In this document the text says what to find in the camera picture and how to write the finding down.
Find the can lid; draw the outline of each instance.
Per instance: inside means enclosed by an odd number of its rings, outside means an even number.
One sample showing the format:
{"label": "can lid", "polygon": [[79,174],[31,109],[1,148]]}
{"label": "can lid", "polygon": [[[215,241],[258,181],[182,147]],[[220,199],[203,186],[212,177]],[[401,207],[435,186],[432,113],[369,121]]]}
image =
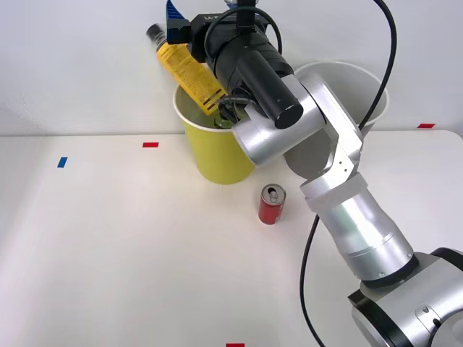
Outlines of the can lid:
{"label": "can lid", "polygon": [[278,184],[267,184],[263,187],[261,196],[269,205],[278,206],[286,199],[286,192]]}

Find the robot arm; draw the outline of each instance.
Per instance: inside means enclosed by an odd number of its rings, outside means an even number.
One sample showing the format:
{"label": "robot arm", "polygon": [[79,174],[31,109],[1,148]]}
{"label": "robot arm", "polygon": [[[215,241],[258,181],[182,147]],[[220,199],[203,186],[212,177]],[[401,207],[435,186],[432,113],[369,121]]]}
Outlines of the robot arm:
{"label": "robot arm", "polygon": [[[238,5],[255,6],[255,0]],[[414,253],[357,171],[363,137],[350,115],[317,75],[302,85],[268,42],[262,17],[200,14],[191,23],[168,21],[170,43],[189,43],[229,93],[249,90],[233,133],[255,165],[266,164],[324,129],[331,138],[325,169],[301,186],[351,271],[362,281],[353,293],[352,317],[372,346],[463,346],[463,254],[438,249]],[[209,54],[205,52],[205,37]]]}

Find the white wall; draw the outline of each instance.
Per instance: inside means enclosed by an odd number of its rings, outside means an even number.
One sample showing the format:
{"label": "white wall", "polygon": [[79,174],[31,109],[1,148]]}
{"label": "white wall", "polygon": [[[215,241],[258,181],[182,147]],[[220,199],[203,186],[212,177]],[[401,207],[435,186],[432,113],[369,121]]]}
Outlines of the white wall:
{"label": "white wall", "polygon": [[[388,0],[399,31],[391,107],[378,128],[437,123],[463,134],[463,2]],[[192,19],[221,0],[174,0]],[[164,0],[3,0],[0,134],[182,132],[173,79],[146,29],[164,22]],[[279,24],[294,67],[338,59],[382,76],[386,20],[371,0],[261,0]]]}

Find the yellow bottle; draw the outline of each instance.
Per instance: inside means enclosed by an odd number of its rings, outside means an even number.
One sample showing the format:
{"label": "yellow bottle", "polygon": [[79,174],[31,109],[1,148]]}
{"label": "yellow bottle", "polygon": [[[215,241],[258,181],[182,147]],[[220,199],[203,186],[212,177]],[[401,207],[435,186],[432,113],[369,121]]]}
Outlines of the yellow bottle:
{"label": "yellow bottle", "polygon": [[169,45],[166,34],[157,24],[148,29],[147,35],[157,46],[158,60],[191,99],[208,116],[216,111],[217,103],[226,95],[226,91],[212,72],[192,57],[187,45]]}

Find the blue tape marker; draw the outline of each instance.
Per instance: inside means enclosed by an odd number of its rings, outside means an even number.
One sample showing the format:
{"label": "blue tape marker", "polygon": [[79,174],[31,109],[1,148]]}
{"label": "blue tape marker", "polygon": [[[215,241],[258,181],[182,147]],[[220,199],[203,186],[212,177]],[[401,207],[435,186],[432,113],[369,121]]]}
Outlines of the blue tape marker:
{"label": "blue tape marker", "polygon": [[67,157],[61,157],[58,163],[58,167],[63,168],[66,165],[66,162],[67,162]]}

